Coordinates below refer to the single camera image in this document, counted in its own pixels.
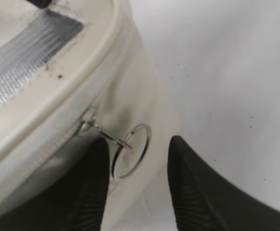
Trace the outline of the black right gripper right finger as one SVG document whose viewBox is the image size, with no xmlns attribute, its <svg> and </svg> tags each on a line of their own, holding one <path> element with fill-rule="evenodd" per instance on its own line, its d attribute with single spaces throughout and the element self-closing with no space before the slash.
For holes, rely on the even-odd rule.
<svg viewBox="0 0 280 231">
<path fill-rule="evenodd" d="M 167 176 L 179 231 L 280 231 L 280 212 L 213 170 L 178 135 L 168 149 Z"/>
</svg>

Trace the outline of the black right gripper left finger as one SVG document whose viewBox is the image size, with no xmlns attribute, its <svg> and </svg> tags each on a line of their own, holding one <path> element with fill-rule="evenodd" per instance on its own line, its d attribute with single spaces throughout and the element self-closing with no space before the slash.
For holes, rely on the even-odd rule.
<svg viewBox="0 0 280 231">
<path fill-rule="evenodd" d="M 0 231 L 99 231 L 109 186 L 109 145 L 98 138 L 58 182 L 0 217 Z"/>
</svg>

